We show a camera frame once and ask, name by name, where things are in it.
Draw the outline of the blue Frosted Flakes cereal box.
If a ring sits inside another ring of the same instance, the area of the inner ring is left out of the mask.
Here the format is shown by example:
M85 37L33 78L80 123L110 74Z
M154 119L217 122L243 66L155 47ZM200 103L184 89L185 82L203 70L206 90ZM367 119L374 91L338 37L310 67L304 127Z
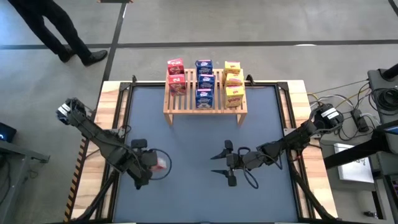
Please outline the blue Frosted Flakes cereal box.
M195 66L197 69L197 75L201 75L201 74L212 75L213 74L213 61L212 60L197 60L195 62Z
M210 109L213 107L213 89L197 89L195 92L196 109Z
M215 76L210 74L199 74L198 89L214 89Z

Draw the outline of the yellow Corn Pops cereal box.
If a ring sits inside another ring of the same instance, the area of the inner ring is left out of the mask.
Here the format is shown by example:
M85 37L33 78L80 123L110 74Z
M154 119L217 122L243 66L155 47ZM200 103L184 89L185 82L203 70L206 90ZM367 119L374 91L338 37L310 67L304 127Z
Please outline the yellow Corn Pops cereal box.
M225 86L243 86L244 76L237 73L227 73L224 81Z
M225 88L225 107L234 108L241 106L243 96L243 86L227 86Z
M228 73L240 74L240 71L241 71L241 63L240 62L231 62L231 61L224 62L224 72L226 74L228 74Z

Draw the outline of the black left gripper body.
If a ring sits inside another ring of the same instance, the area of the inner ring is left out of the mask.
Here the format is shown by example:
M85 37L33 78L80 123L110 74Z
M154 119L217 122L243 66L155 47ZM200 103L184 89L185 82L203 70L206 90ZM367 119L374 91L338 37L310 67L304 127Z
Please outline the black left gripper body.
M157 165L157 153L154 149L133 150L125 148L123 173L127 173L134 180L150 180L152 168Z

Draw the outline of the black stand beam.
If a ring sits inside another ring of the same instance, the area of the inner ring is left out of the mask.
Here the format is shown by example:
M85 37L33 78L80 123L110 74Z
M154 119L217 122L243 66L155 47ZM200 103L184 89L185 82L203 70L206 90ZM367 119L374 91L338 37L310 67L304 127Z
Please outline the black stand beam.
M398 154L398 134L374 133L370 140L324 158L326 169L342 166L377 152Z

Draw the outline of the grey equipment stand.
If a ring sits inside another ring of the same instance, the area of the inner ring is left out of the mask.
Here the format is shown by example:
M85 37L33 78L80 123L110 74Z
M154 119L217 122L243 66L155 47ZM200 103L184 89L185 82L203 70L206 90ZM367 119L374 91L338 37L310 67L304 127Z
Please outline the grey equipment stand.
M379 113L382 124L398 122L398 63L388 69L368 71L371 87L369 102Z

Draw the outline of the blue-grey table mat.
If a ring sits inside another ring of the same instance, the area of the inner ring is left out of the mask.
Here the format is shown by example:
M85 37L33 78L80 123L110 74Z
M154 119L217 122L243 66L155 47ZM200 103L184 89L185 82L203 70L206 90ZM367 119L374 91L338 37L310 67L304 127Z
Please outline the blue-grey table mat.
M163 114L164 89L137 87L133 91L128 140L146 139L170 170L154 173L140 190L124 174L119 181L114 221L137 223L296 222L294 193L287 164L262 166L251 174L252 188L241 170L237 186L211 170L225 170L224 159L211 160L231 140L235 149L276 141L283 135L272 86L246 91L248 114L238 126L230 115L176 115L169 125Z

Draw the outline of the grey desk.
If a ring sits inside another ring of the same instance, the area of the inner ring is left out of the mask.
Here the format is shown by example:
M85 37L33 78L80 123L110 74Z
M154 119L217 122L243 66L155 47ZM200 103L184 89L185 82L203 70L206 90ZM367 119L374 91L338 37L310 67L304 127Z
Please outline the grey desk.
M48 163L50 156L0 141L0 224L11 222L16 200L32 159Z

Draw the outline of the white box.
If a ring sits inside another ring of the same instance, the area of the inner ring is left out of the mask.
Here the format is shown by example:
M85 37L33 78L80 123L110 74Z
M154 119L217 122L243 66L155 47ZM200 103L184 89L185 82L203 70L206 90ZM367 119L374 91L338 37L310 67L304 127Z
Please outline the white box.
M373 173L368 157L337 167L340 180L352 182L374 183Z

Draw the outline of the black device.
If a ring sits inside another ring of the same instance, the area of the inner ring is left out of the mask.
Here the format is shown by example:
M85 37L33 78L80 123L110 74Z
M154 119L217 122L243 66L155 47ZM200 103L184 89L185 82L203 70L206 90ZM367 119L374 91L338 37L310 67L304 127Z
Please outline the black device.
M0 123L0 141L13 142L16 133L16 129L4 123Z

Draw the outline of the black power strip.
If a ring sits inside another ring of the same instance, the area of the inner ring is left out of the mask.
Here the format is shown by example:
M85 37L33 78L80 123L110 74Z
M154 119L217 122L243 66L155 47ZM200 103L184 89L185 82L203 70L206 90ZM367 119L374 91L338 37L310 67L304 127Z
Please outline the black power strip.
M365 133L369 131L368 124L366 120L361 116L362 112L359 109L353 109L351 112L351 117L360 133Z

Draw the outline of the black table frame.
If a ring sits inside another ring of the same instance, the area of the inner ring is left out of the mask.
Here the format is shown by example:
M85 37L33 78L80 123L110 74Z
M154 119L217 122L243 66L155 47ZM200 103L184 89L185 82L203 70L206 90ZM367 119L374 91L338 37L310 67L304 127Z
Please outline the black table frame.
M98 97L95 123L104 129L120 127L128 121L128 106L132 98L132 83L136 86L163 86L164 81L137 81L135 78L129 81L105 81L102 84ZM282 125L289 129L298 126L309 115L310 108L307 99L305 85L302 80L282 81L256 81L255 84L275 85L277 98L282 112ZM300 172L303 180L311 191L325 193L318 199L323 203L324 209L332 216L337 217L335 201L332 196L330 183L326 179L326 168L323 164L322 151L319 143L313 140L301 158L295 162L295 168Z

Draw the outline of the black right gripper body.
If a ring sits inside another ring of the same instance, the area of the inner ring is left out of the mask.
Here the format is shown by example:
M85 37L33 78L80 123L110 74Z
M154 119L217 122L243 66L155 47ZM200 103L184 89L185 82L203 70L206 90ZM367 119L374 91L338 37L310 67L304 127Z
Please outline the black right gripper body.
M234 174L237 169L244 169L243 156L236 153L227 154L226 165L228 166L228 174Z

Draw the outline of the wooden slatted shelf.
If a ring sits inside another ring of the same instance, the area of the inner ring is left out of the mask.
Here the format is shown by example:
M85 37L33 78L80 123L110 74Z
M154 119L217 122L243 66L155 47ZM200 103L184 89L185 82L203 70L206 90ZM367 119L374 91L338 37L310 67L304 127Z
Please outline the wooden slatted shelf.
M242 103L240 106L235 108L227 108L226 103L226 93L224 90L224 85L222 84L223 69L214 69L215 81L217 87L215 88L215 99L213 102L213 107L211 109L196 109L195 103L195 93L197 89L197 73L195 68L186 68L185 76L187 78L187 93L182 96L172 96L169 88L167 72L165 81L165 95L164 95L164 105L163 113L166 122L171 126L173 125L174 115L236 115L238 126L243 124L243 121L248 114L248 106L246 102L246 91L244 91Z

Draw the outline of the red cereal box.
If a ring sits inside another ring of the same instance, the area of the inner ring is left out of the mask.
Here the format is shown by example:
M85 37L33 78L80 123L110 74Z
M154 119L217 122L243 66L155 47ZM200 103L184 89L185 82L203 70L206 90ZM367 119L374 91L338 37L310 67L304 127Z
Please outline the red cereal box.
M167 169L167 162L161 157L158 157L156 165L151 167L151 170L153 172L158 172L166 169Z
M184 74L169 75L169 90L172 96L186 95L187 83Z
M184 74L185 69L182 58L170 59L167 61L167 70L169 75Z

